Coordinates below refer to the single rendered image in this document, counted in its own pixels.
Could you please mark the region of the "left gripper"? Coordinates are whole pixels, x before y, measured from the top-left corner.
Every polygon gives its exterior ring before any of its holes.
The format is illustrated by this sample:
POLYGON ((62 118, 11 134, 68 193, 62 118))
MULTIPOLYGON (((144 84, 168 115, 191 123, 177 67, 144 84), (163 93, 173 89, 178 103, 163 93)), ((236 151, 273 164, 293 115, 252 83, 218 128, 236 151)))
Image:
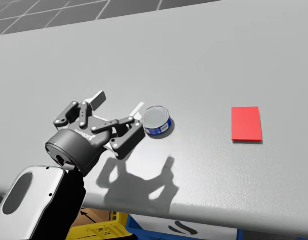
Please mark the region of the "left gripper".
POLYGON ((103 121, 91 128, 88 118, 106 101, 103 91, 82 102, 72 101, 53 121, 56 129, 67 127, 76 120, 78 126, 59 130, 45 144, 46 152, 60 166, 72 165, 86 176, 109 150, 115 158, 124 159, 145 137, 139 111, 140 102, 128 117, 103 121))

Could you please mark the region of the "blue flat can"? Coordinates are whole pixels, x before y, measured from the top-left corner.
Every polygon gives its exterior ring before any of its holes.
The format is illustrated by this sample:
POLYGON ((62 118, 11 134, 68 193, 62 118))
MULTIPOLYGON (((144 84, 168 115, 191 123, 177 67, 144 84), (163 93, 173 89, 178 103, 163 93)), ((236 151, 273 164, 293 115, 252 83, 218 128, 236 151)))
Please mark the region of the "blue flat can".
POLYGON ((145 133, 150 136, 164 134, 170 129, 172 119, 169 111, 162 106, 152 106, 146 110, 143 116, 143 127, 145 133))

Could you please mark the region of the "brown box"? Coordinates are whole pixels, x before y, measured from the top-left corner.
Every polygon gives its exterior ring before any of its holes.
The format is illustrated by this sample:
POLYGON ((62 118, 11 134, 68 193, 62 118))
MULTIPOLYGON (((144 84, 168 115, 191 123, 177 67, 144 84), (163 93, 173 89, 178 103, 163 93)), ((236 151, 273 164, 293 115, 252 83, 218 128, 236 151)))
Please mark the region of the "brown box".
POLYGON ((84 224, 107 222, 110 219, 110 212, 101 209, 82 208, 79 212, 79 219, 84 224))

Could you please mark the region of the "yellow box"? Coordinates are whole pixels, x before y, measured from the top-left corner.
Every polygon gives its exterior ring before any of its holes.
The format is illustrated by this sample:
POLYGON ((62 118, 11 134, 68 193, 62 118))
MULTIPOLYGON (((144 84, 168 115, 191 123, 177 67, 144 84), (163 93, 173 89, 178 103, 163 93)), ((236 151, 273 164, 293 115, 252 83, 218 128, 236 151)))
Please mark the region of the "yellow box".
POLYGON ((127 213, 111 211, 109 221, 72 227, 66 240, 110 240, 129 237, 132 234, 125 228, 127 218, 127 213))

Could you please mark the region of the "white box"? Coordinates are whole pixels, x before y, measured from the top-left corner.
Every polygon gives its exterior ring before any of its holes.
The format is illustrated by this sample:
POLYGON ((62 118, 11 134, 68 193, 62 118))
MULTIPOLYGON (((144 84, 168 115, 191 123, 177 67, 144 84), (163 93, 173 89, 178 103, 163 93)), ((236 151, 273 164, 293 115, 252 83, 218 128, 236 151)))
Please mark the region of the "white box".
POLYGON ((183 236, 200 240, 240 240, 241 238, 239 230, 235 228, 135 214, 132 215, 132 218, 143 230, 154 233, 183 236))

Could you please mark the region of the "pink pad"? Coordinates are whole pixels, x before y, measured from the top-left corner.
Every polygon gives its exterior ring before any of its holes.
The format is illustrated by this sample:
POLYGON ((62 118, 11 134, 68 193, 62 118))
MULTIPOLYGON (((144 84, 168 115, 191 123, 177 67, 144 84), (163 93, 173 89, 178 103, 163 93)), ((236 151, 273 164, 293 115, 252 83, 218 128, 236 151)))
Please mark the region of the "pink pad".
POLYGON ((231 108, 231 140, 262 141, 258 107, 244 106, 231 108))

